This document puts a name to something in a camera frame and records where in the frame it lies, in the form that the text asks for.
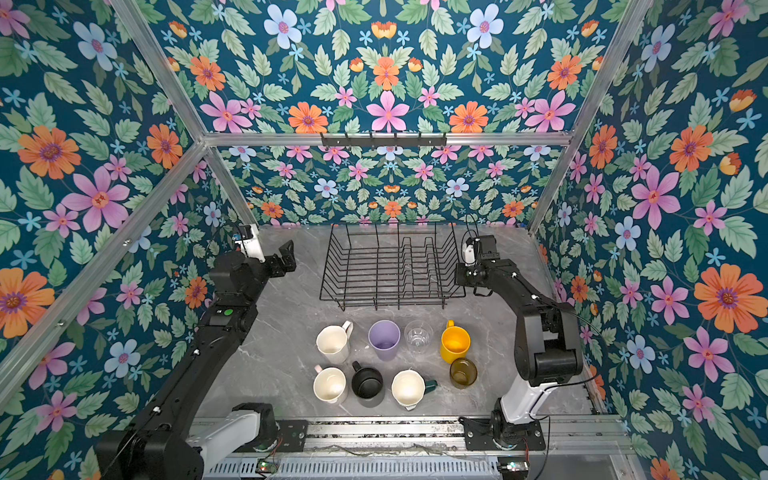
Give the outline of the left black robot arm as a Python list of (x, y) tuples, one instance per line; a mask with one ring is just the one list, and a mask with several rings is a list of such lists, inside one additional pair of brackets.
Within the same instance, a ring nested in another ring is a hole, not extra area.
[(200, 479), (205, 471), (262, 427), (260, 410), (241, 408), (193, 438), (190, 428), (219, 372), (248, 336), (268, 282), (297, 268), (293, 241), (262, 259), (252, 243), (218, 257), (209, 276), (215, 299), (203, 314), (189, 350), (155, 398), (123, 430), (103, 434), (94, 451), (104, 479)]

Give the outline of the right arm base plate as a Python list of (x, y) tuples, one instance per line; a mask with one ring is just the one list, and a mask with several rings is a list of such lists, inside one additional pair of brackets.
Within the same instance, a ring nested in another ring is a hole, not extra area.
[(469, 451), (544, 451), (545, 435), (539, 422), (510, 424), (492, 418), (458, 418)]

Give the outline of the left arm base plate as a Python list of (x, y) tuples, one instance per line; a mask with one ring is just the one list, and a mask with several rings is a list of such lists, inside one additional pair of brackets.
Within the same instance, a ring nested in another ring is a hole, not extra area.
[(262, 454), (303, 452), (308, 439), (309, 422), (306, 420), (278, 420), (273, 432), (257, 437), (250, 446)]

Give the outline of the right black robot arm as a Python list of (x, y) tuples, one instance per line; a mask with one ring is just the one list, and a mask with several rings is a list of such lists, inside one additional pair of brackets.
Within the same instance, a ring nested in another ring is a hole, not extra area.
[(579, 321), (569, 303), (546, 296), (515, 262), (501, 257), (492, 235), (463, 241), (455, 280), (475, 296), (498, 295), (514, 314), (517, 376), (490, 417), (493, 441), (509, 448), (533, 433), (548, 396), (582, 373)]

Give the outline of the white ceramic mug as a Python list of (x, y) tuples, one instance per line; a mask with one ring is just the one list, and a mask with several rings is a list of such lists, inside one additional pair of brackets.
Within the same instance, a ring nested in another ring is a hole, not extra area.
[(349, 340), (353, 329), (354, 324), (345, 321), (342, 325), (324, 327), (316, 336), (315, 345), (329, 363), (340, 365), (348, 359)]

